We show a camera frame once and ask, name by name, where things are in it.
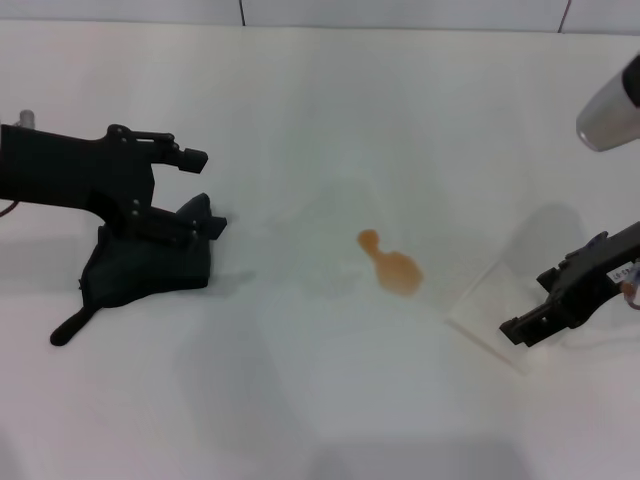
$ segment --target transparent plastic sheet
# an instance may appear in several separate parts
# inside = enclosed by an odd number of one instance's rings
[[[581,327],[565,329],[531,348],[513,345],[499,330],[503,322],[544,302],[547,293],[536,277],[592,236],[585,233],[571,208],[541,208],[456,302],[447,323],[523,374],[544,366],[555,369],[640,354],[640,312],[632,310],[622,295],[607,302]]]

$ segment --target metal cylinder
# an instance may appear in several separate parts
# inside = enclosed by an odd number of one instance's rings
[[[20,112],[20,122],[18,123],[22,128],[28,128],[34,130],[36,128],[36,115],[31,110],[22,110]]]

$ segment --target silver cylinder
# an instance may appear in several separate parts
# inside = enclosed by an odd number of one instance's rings
[[[604,152],[640,138],[640,109],[622,84],[622,72],[613,77],[578,115],[580,140],[591,150]]]
[[[22,128],[34,130],[36,128],[36,115],[31,110],[22,110],[20,112],[20,121],[18,122]]]

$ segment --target white wall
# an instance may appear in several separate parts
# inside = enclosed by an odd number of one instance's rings
[[[243,0],[247,25],[555,32],[567,0]]]
[[[563,32],[640,34],[640,1],[573,0]]]
[[[2,0],[0,18],[242,25],[238,0]]]

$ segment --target liquid stain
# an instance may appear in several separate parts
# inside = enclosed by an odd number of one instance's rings
[[[375,230],[363,230],[358,235],[358,244],[373,261],[380,286],[405,297],[416,293],[424,280],[418,264],[400,252],[381,252],[379,243]]]

